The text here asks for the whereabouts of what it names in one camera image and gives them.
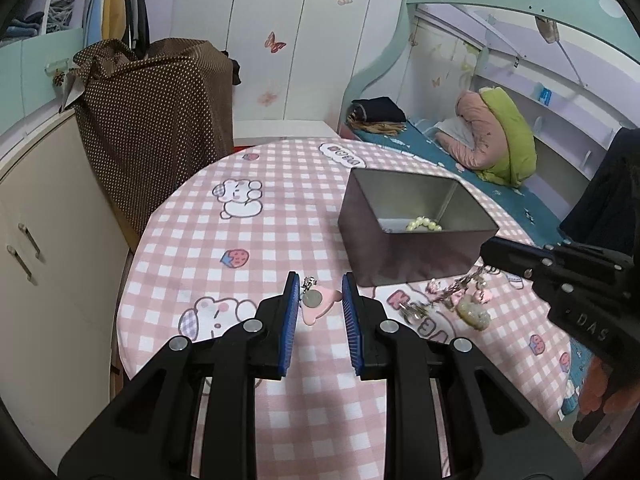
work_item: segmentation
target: green pillow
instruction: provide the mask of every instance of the green pillow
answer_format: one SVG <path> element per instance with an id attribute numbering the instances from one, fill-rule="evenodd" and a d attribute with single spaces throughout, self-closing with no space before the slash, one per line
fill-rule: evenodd
<path id="1" fill-rule="evenodd" d="M 519 187 L 536 172 L 536 146 L 533 132 L 502 88 L 492 88 L 480 94 L 482 100 L 504 130 L 509 153 L 488 170 L 478 171 L 485 181 L 502 186 Z"/>

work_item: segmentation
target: cabinet door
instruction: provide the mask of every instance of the cabinet door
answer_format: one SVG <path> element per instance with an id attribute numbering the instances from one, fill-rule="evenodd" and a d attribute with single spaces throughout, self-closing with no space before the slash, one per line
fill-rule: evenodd
<path id="1" fill-rule="evenodd" d="M 0 203 L 34 272 L 55 277 L 87 320 L 111 336 L 129 248 L 98 185 L 71 117 L 0 181 Z M 18 231 L 23 224 L 34 243 Z"/>
<path id="2" fill-rule="evenodd" d="M 0 212 L 0 396 L 34 451 L 53 470 L 109 402 L 110 334 L 68 301 Z M 33 272 L 33 280 L 7 245 Z"/>
<path id="3" fill-rule="evenodd" d="M 0 135 L 24 117 L 21 56 L 21 41 L 0 48 Z"/>
<path id="4" fill-rule="evenodd" d="M 60 95 L 53 86 L 56 69 L 66 70 L 68 62 L 82 50 L 82 28 L 43 34 L 22 43 L 22 98 L 29 115 Z"/>

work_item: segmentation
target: pearl bracelet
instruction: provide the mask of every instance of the pearl bracelet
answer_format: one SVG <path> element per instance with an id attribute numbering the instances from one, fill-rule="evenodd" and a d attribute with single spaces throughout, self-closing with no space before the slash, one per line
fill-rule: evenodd
<path id="1" fill-rule="evenodd" d="M 409 222 L 409 225 L 405 230 L 414 231 L 418 227 L 426 227 L 429 231 L 442 231 L 441 225 L 438 225 L 436 222 L 425 216 L 418 216 L 414 221 Z"/>

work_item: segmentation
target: metal box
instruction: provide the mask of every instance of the metal box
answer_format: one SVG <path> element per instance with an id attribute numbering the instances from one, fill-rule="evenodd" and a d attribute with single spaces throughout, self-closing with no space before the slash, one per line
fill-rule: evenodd
<path id="1" fill-rule="evenodd" d="M 406 231 L 418 216 L 442 231 Z M 360 286 L 411 283 L 465 274 L 498 225 L 453 178 L 401 171 L 351 170 L 338 227 Z"/>

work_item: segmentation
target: round table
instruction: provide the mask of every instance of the round table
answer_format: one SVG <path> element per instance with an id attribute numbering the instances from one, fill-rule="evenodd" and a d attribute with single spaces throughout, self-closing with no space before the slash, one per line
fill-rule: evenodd
<path id="1" fill-rule="evenodd" d="M 149 220 L 118 311 L 127 374 L 178 332 L 203 340 L 252 317 L 261 300 L 282 293 L 290 270 L 340 289 L 350 266 L 337 220 L 353 167 L 453 176 L 373 144 L 291 139 L 228 156 L 173 193 Z M 531 243 L 493 200 L 454 177 L 495 219 L 498 235 Z M 403 294 L 421 300 L 425 289 L 411 283 L 361 292 L 401 321 L 395 300 Z M 548 306 L 530 283 L 500 273 L 488 276 L 488 289 L 492 322 L 484 332 L 444 308 L 420 332 L 442 342 L 471 339 L 552 420 L 564 397 L 569 337 L 546 320 Z M 382 478 L 385 389 L 354 375 L 340 303 L 312 327 L 299 316 L 287 377 L 256 387 L 258 477 Z"/>

